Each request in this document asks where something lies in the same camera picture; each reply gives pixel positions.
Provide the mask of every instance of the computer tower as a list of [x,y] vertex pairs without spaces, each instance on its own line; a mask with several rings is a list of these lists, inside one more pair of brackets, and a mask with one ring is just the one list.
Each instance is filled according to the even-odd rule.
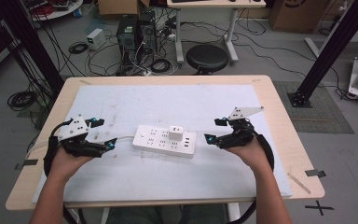
[[122,64],[139,64],[142,60],[143,45],[138,15],[123,15],[117,28]]
[[139,17],[139,24],[142,31],[142,39],[144,41],[144,53],[157,53],[157,38],[156,38],[156,19],[155,11],[143,11]]

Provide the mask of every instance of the stool seat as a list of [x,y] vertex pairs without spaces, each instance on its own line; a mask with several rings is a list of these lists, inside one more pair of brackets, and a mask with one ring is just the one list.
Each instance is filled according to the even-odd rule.
[[186,54],[187,63],[197,69],[197,74],[211,74],[222,70],[228,64],[228,56],[223,49],[214,45],[197,45]]

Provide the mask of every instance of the gray floor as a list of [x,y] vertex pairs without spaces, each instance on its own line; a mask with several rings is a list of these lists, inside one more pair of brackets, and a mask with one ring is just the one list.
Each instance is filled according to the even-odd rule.
[[[311,36],[317,45],[321,45],[324,36],[313,34],[290,34],[272,32],[267,21],[261,21],[267,31],[262,35],[251,35],[249,32],[236,26],[236,32],[250,36],[256,43],[263,47],[287,48],[314,59],[311,51],[304,42],[304,37]],[[51,23],[54,34],[57,36],[62,49],[66,50],[76,41],[85,41],[85,36],[95,28],[102,28],[107,33],[113,34],[117,29],[117,21],[104,21],[91,11],[89,15],[75,19],[71,16],[57,19]],[[218,26],[227,29],[225,23],[217,23]],[[252,30],[261,31],[261,27],[254,21],[249,21]],[[203,28],[184,25],[183,35],[186,39],[197,41],[216,40]],[[221,35],[223,32],[211,28],[213,33]],[[38,31],[46,49],[51,55],[53,62],[57,63],[57,57],[51,43],[46,38],[45,32]],[[239,36],[236,44],[251,46],[259,55],[268,55],[283,68],[307,74],[312,67],[313,61],[303,58],[293,52],[282,49],[262,49],[252,43],[247,37]],[[184,51],[194,46],[194,43],[185,43]],[[166,48],[167,58],[174,60],[173,44]],[[216,75],[247,75],[265,74],[272,80],[279,81],[301,81],[301,74],[283,71],[271,59],[255,56],[250,47],[236,47],[240,62],[229,65]],[[83,73],[85,70],[86,53],[72,55],[71,61]],[[358,43],[350,43],[339,56],[334,64],[339,77],[339,86],[347,89],[351,65],[354,57],[358,57]],[[119,61],[117,46],[109,47],[95,56],[93,63],[107,68]],[[184,64],[174,72],[174,75],[191,75],[195,69]],[[63,76],[71,76],[70,71],[64,68]],[[324,78],[327,85],[335,85],[336,75],[330,70]],[[18,91],[24,91],[28,86],[25,75],[17,66],[13,58],[8,57],[0,64],[0,223],[25,223],[29,220],[31,212],[7,211],[5,203],[7,197],[15,184],[20,171],[15,170],[15,165],[22,162],[26,149],[33,138],[38,134],[29,118],[19,118],[18,112],[10,110],[7,106],[7,98]],[[299,133],[299,137],[307,150],[315,168],[324,170],[327,174],[323,177],[322,183],[325,189],[325,196],[319,200],[321,206],[333,207],[334,210],[324,210],[324,215],[317,209],[307,209],[305,205],[316,205],[315,200],[288,201],[290,215],[294,223],[358,223],[358,103],[340,100],[334,94],[335,88],[329,88],[332,98],[354,130],[354,134],[321,134],[321,133]],[[246,209],[247,204],[241,205],[241,210]],[[179,215],[177,206],[165,208],[165,217],[175,220]],[[101,222],[102,209],[86,209],[85,216],[89,223]],[[251,217],[249,223],[255,223],[255,216]]]

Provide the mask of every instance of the white power strip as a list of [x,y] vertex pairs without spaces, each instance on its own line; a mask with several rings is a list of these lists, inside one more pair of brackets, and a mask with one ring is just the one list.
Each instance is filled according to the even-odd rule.
[[193,158],[197,134],[184,132],[182,127],[170,129],[140,125],[133,138],[136,149],[178,157]]

